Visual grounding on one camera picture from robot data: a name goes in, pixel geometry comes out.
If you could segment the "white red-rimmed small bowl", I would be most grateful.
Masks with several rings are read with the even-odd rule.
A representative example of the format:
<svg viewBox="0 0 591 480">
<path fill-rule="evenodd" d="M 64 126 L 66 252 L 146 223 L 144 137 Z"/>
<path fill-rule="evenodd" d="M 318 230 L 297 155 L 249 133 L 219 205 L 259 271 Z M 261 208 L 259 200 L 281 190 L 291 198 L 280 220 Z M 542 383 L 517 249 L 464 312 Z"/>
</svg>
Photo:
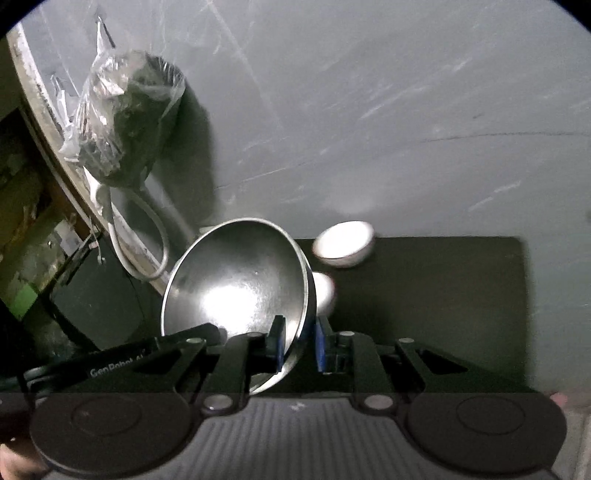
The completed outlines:
<svg viewBox="0 0 591 480">
<path fill-rule="evenodd" d="M 370 256 L 375 240 L 375 229 L 370 223 L 347 221 L 319 234 L 311 250 L 322 263 L 335 268 L 351 268 Z"/>
</svg>

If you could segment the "stainless steel deep bowl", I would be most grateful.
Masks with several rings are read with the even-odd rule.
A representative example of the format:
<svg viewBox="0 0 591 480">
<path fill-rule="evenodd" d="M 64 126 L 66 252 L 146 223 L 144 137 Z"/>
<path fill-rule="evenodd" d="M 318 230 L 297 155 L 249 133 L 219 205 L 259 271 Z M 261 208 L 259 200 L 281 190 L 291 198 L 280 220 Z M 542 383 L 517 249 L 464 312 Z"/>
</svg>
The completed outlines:
<svg viewBox="0 0 591 480">
<path fill-rule="evenodd" d="M 250 392 L 276 386 L 296 367 L 317 317 L 311 266 L 301 247 L 269 220 L 221 223 L 197 239 L 170 273 L 162 300 L 163 335 L 211 323 L 226 337 L 270 331 L 286 318 L 283 368 L 257 374 Z"/>
</svg>

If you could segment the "black rectangular table mat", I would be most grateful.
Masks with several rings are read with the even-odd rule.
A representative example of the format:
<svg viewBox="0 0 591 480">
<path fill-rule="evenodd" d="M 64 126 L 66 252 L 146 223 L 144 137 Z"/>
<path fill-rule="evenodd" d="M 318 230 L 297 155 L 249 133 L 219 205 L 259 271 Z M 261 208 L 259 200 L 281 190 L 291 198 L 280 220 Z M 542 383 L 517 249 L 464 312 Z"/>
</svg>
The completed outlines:
<svg viewBox="0 0 591 480">
<path fill-rule="evenodd" d="M 380 238 L 349 269 L 311 268 L 335 282 L 329 323 L 388 345 L 410 337 L 511 380 L 526 377 L 527 259 L 514 237 Z"/>
</svg>

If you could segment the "clear plastic bag of greens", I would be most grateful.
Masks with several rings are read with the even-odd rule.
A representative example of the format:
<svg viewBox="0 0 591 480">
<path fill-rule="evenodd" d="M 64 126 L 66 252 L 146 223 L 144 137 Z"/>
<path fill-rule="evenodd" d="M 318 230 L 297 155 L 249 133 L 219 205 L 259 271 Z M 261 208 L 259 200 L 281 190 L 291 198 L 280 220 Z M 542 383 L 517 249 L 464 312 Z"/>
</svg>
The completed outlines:
<svg viewBox="0 0 591 480">
<path fill-rule="evenodd" d="M 170 137 L 184 92 L 175 65 L 143 50 L 117 49 L 98 17 L 96 55 L 60 153 L 102 184 L 137 186 Z"/>
</svg>

